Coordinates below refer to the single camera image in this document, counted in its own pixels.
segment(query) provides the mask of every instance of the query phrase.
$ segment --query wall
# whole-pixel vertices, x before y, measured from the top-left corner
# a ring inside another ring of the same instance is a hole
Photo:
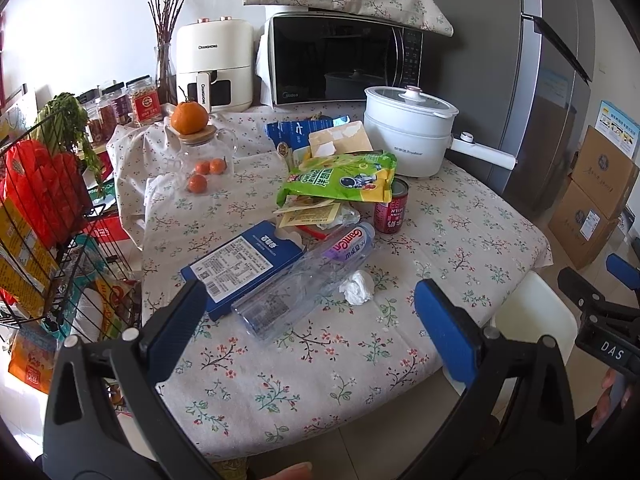
[[[146,2],[10,0],[2,52],[6,91],[27,83],[39,89],[42,106],[62,91],[78,94],[107,80],[153,74],[156,40]],[[175,30],[225,15],[256,29],[265,19],[264,7],[243,7],[242,0],[187,0]]]
[[[610,0],[593,0],[593,12],[596,59],[583,137],[587,126],[596,123],[601,101],[611,101],[640,122],[640,52]],[[627,205],[639,217],[634,227],[640,231],[640,182],[636,182]]]

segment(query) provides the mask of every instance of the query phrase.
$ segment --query white air fryer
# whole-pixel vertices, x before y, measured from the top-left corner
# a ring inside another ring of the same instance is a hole
[[[248,22],[201,18],[178,30],[176,49],[179,102],[186,94],[209,113],[242,112],[251,105],[254,30]]]

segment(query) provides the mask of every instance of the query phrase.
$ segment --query floor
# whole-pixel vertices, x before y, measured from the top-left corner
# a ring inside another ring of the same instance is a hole
[[[574,315],[577,309],[558,291],[556,277],[571,262],[555,237],[546,228],[546,219],[537,222],[551,243],[554,264],[538,272],[556,291]],[[624,242],[608,244],[598,258],[581,271],[609,301],[638,306],[635,295],[612,277],[604,266],[606,257],[617,253],[640,265]],[[133,251],[132,260],[139,260]],[[7,370],[8,354],[0,352],[0,416],[21,446],[35,457],[42,452],[42,423],[47,397],[26,386]],[[600,381],[605,365],[574,348],[567,373],[577,416],[591,409],[601,394]],[[427,444],[458,400],[458,394],[439,371],[394,400],[354,422],[293,446],[250,459],[257,478],[264,478],[297,462],[313,463],[316,480],[391,480],[396,478]],[[127,428],[133,428],[125,420]],[[134,449],[141,450],[139,442]]]

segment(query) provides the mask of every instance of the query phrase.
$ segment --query purple bottle label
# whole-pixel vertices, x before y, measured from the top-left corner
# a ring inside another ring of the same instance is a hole
[[[369,234],[361,227],[353,228],[322,255],[338,262],[346,262],[363,250],[367,245],[368,237]]]

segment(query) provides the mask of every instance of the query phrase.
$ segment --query lid knob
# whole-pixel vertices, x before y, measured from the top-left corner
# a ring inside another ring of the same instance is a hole
[[[418,86],[405,86],[406,92],[401,93],[400,97],[407,99],[408,101],[424,101],[424,98],[420,95],[422,89]]]

